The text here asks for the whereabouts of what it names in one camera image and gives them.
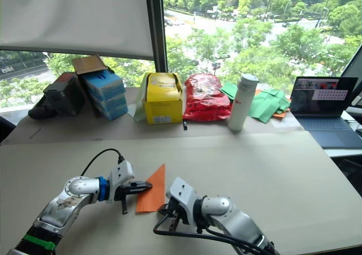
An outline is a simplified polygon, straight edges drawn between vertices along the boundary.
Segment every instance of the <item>window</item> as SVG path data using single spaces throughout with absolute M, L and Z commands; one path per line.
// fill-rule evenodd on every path
M 17 124 L 43 95 L 43 90 L 65 71 L 74 71 L 77 54 L 0 51 L 0 116 Z M 146 60 L 102 57 L 123 78 L 126 87 L 138 87 L 154 63 Z
M 340 76 L 362 42 L 362 0 L 163 0 L 169 71 L 290 93 L 296 76 Z

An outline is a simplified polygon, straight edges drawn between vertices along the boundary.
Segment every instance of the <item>bottle cap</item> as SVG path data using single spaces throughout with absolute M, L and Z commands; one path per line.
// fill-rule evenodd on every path
M 251 74 L 242 74 L 242 79 L 239 81 L 238 87 L 244 89 L 245 87 L 256 87 L 259 79 Z

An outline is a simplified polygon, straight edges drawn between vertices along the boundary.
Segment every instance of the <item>laptop screen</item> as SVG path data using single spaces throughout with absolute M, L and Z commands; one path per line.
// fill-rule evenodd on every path
M 348 107 L 354 77 L 297 77 L 290 110 L 295 115 L 339 116 Z

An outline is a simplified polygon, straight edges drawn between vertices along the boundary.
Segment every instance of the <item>blue box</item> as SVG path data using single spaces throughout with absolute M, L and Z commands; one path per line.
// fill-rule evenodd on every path
M 128 112 L 128 107 L 127 105 L 119 105 L 117 107 L 115 107 L 114 109 L 110 110 L 110 111 L 105 111 L 104 109 L 102 109 L 100 106 L 95 105 L 96 108 L 99 110 L 99 112 L 105 116 L 106 118 L 108 118 L 109 120 L 113 120 L 121 115 L 124 115 L 126 112 Z
M 107 101 L 100 101 L 92 91 L 89 91 L 94 104 L 105 110 L 106 112 L 115 109 L 117 106 L 127 105 L 126 96 L 124 93 L 118 94 L 117 96 L 110 98 Z
M 99 70 L 82 75 L 88 90 L 100 101 L 107 101 L 124 93 L 122 78 L 109 70 Z

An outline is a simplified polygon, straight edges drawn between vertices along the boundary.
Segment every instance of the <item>roller shade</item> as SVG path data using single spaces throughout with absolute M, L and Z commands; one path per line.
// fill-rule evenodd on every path
M 0 0 L 0 49 L 153 59 L 146 0 Z

